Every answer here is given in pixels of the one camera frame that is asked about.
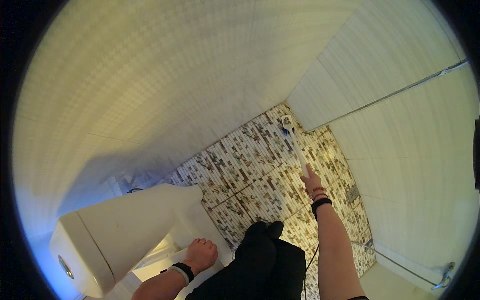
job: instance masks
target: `floor drain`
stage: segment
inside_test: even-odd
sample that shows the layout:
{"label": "floor drain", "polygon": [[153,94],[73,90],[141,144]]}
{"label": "floor drain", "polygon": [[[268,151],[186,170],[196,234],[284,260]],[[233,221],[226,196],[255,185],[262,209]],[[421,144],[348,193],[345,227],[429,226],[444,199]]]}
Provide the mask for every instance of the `floor drain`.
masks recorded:
{"label": "floor drain", "polygon": [[359,189],[357,188],[357,185],[355,184],[354,186],[352,186],[350,188],[350,190],[348,190],[347,197],[348,197],[348,200],[350,201],[350,203],[353,203],[353,201],[355,201],[355,199],[358,196],[360,196],[360,192],[359,192]]}

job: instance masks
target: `fist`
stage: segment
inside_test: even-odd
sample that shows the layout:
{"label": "fist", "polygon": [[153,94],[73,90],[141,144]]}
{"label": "fist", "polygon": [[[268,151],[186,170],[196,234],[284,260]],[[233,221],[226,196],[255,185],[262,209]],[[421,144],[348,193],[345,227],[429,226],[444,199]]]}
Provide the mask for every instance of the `fist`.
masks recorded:
{"label": "fist", "polygon": [[325,190],[322,187],[322,180],[320,177],[315,174],[310,165],[307,165],[307,171],[309,177],[301,176],[300,179],[303,181],[303,183],[305,183],[305,189],[308,195],[313,199],[313,201],[327,198],[326,195],[322,195],[325,194]]}
{"label": "fist", "polygon": [[193,275],[197,276],[213,266],[218,258],[216,245],[211,240],[194,240],[187,249],[187,256],[182,262],[192,268]]}

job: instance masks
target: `mosaic tile floor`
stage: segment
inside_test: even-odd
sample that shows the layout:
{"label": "mosaic tile floor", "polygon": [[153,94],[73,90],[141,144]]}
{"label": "mosaic tile floor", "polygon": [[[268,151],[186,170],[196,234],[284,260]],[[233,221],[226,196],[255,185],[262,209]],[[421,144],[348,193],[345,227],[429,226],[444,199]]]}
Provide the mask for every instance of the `mosaic tile floor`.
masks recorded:
{"label": "mosaic tile floor", "polygon": [[[291,137],[283,134],[281,117],[286,114],[293,115],[286,104],[276,106],[195,155],[159,184],[200,185],[202,204],[233,251],[254,222],[281,220],[285,225],[281,239],[304,249],[309,262],[318,243],[317,224]],[[355,181],[332,132],[324,127],[309,133],[296,128],[296,133],[350,239],[372,245],[361,198],[351,204],[347,199]],[[353,251],[361,277],[376,262],[375,255],[357,245]],[[316,259],[307,273],[309,299],[318,299]]]}

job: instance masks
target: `black wristband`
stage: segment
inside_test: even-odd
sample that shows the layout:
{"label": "black wristband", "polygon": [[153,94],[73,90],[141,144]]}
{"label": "black wristband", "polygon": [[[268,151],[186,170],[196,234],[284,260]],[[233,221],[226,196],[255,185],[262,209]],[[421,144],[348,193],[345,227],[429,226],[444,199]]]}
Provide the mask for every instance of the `black wristband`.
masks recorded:
{"label": "black wristband", "polygon": [[193,276],[193,272],[192,272],[192,268],[190,268],[189,266],[187,266],[186,264],[182,264],[182,263],[176,263],[174,264],[173,266],[177,267],[178,269],[182,270],[183,272],[185,272],[188,276],[188,279],[190,280],[190,282],[192,282],[194,279],[195,279],[195,276]]}
{"label": "black wristband", "polygon": [[328,199],[328,198],[323,198],[323,199],[320,199],[320,200],[317,200],[315,202],[313,202],[312,204],[312,212],[313,212],[313,215],[315,216],[315,220],[318,221],[317,219],[317,208],[321,205],[324,205],[324,204],[332,204],[332,200]]}

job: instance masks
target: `black pants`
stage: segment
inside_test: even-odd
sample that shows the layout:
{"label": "black pants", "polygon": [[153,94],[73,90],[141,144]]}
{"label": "black pants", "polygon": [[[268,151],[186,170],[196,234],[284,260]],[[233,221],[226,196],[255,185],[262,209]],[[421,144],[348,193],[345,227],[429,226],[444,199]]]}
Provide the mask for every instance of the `black pants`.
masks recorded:
{"label": "black pants", "polygon": [[199,299],[294,299],[303,288],[305,252],[266,234],[246,235],[235,260],[189,294]]}

